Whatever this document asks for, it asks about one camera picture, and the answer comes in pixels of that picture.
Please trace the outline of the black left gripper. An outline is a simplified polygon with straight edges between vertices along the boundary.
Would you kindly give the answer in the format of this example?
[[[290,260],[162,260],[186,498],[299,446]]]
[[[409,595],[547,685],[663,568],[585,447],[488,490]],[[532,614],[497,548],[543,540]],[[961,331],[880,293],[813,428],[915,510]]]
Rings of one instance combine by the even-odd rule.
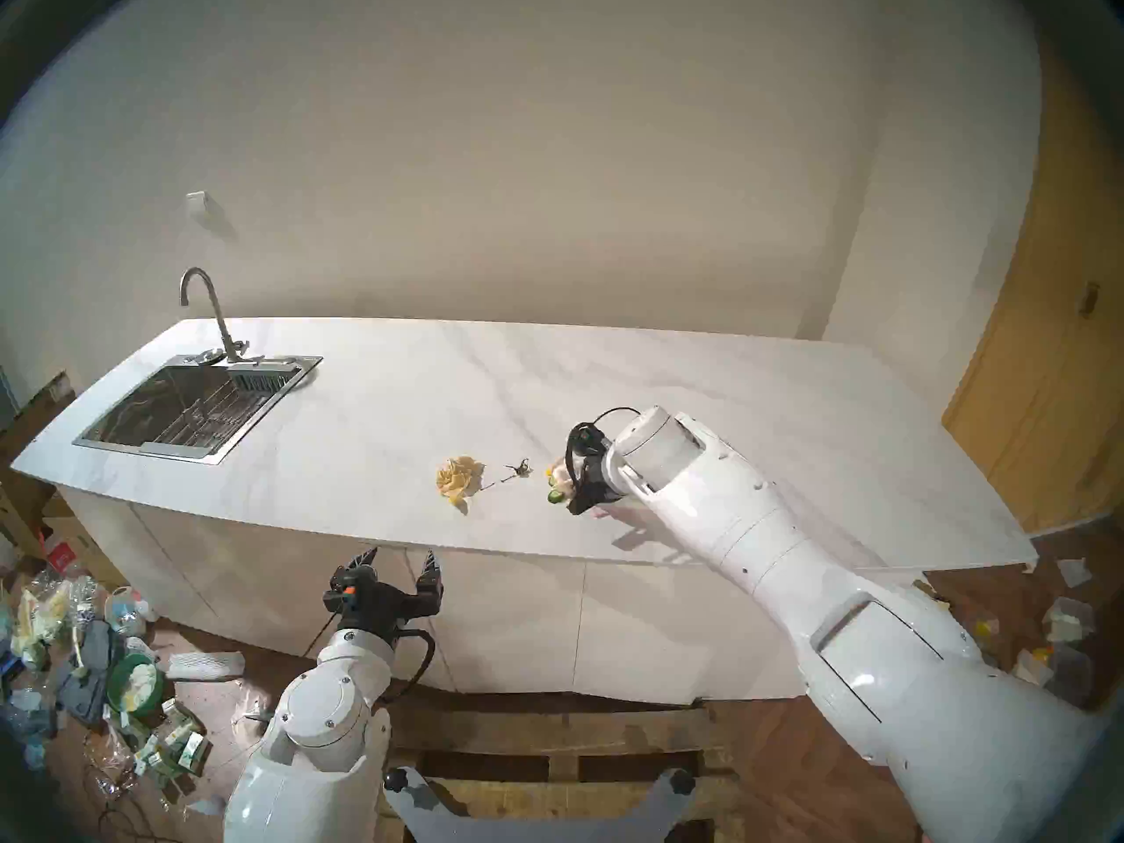
[[[330,614],[339,616],[338,629],[359,629],[378,638],[396,638],[406,623],[439,611],[444,596],[442,570],[434,551],[429,550],[415,592],[404,592],[377,575],[377,546],[368,549],[351,558],[347,568],[337,568],[323,593],[323,602]]]

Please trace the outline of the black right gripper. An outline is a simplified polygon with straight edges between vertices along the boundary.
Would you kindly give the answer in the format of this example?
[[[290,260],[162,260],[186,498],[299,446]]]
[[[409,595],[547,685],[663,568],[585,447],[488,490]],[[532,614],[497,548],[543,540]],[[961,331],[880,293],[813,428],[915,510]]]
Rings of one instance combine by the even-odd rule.
[[[614,442],[593,422],[575,424],[568,436],[568,474],[572,492],[568,511],[573,516],[611,504],[624,496],[610,483],[610,450]]]

